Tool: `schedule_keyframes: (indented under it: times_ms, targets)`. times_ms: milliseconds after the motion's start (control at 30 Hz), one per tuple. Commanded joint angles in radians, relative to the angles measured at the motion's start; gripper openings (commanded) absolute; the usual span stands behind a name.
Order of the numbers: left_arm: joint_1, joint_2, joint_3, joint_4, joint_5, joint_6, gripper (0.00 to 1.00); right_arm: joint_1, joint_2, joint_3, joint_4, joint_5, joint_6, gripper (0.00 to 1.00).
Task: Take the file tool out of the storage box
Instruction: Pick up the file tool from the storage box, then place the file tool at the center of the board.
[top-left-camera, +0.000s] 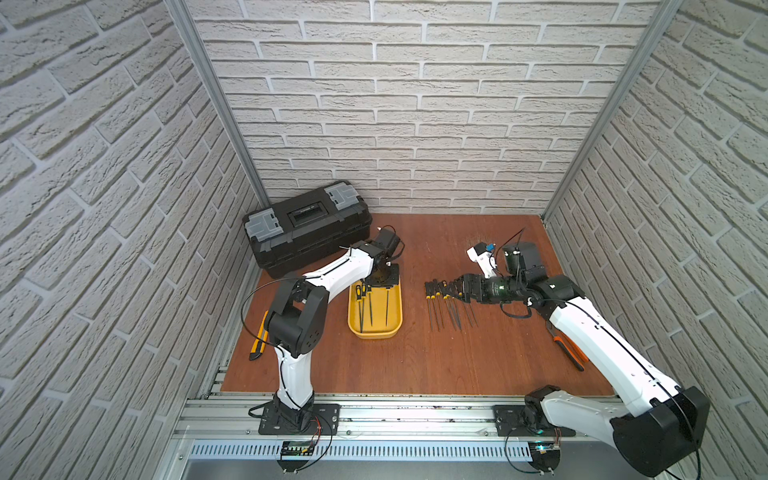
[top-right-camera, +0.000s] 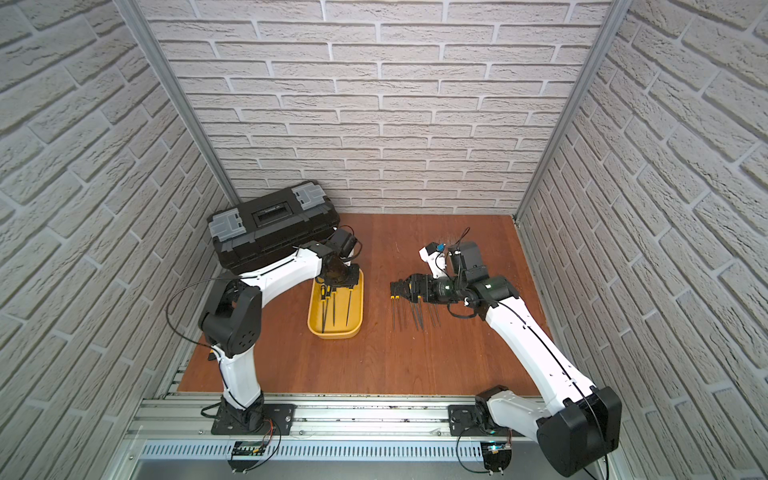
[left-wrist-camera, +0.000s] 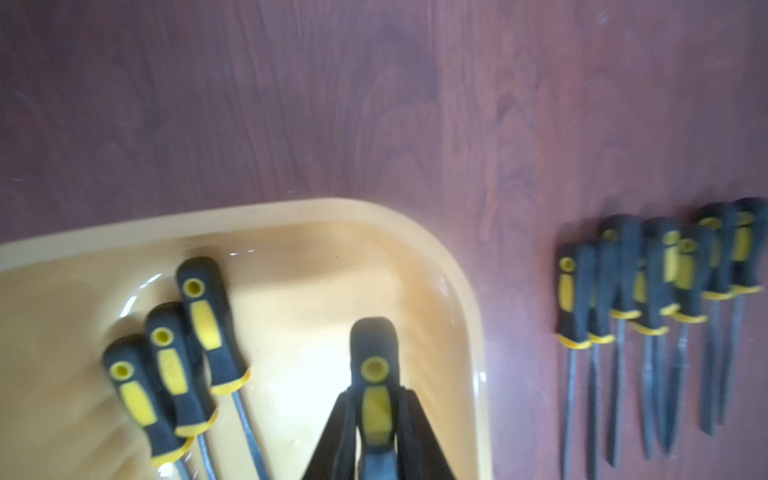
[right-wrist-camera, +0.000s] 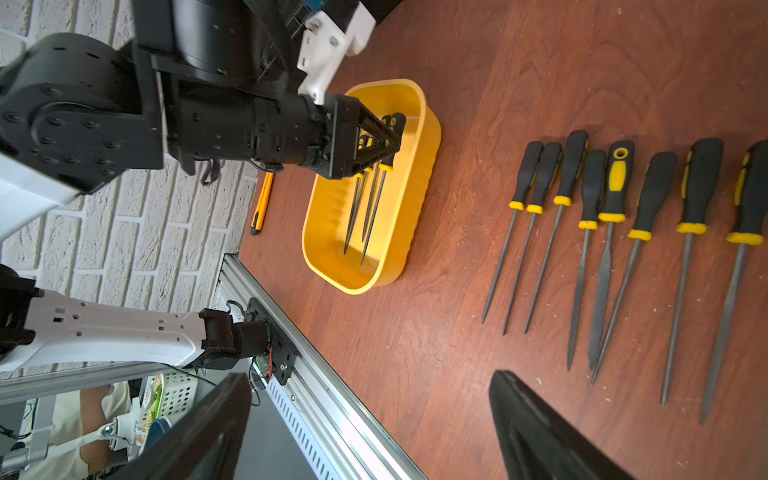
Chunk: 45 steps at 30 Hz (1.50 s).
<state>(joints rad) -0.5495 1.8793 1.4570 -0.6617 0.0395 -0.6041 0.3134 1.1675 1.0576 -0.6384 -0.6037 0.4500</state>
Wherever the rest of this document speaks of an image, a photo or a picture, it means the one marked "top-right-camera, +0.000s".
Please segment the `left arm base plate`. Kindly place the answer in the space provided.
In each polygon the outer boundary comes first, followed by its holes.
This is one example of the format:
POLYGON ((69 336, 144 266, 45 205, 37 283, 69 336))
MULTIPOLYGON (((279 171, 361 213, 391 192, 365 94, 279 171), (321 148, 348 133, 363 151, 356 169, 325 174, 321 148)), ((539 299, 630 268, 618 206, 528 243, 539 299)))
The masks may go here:
POLYGON ((212 435, 250 436, 268 434, 289 435, 296 406, 294 404, 254 404, 246 410, 226 401, 218 408, 211 427, 212 435))

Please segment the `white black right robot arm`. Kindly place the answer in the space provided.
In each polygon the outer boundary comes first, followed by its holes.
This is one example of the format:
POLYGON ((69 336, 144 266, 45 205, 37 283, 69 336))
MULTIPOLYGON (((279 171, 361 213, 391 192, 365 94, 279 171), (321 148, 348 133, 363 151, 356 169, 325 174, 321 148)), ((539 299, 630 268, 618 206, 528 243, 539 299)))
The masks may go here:
POLYGON ((617 449, 622 403, 609 387, 597 388, 560 352, 504 277, 461 282, 413 274, 390 285, 392 297, 413 304, 472 308, 508 345, 534 381, 540 400, 497 386, 475 397, 467 433, 516 432, 535 441, 564 477, 617 449))

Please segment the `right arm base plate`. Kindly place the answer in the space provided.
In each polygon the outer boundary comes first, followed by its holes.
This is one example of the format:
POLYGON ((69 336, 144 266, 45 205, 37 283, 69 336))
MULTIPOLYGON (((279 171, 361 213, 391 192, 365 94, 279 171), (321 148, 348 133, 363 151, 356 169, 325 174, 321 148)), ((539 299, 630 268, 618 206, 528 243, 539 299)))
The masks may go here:
POLYGON ((502 428, 491 418, 481 406, 453 404, 447 407, 450 434, 470 436, 499 436, 503 435, 502 428))

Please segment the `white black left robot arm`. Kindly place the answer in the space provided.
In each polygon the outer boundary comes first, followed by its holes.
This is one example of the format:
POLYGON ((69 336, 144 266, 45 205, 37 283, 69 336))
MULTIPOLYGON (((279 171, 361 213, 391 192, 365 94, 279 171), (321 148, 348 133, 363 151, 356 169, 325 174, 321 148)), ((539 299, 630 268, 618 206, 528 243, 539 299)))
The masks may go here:
POLYGON ((336 229, 324 241, 291 247, 269 265, 215 282, 199 325, 218 364, 225 407, 240 414, 263 402, 254 346, 263 307, 281 294, 312 280, 311 332, 330 340, 357 335, 363 324, 364 275, 354 260, 361 250, 353 232, 336 229))

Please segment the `yellow plastic tray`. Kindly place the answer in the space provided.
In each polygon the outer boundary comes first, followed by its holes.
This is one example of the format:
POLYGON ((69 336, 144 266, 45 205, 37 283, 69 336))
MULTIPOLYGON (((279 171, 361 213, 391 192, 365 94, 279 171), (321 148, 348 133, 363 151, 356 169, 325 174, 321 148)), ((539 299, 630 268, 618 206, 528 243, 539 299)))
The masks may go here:
POLYGON ((353 338, 363 323, 364 274, 359 271, 353 287, 330 287, 315 282, 312 286, 307 326, 325 340, 353 338))

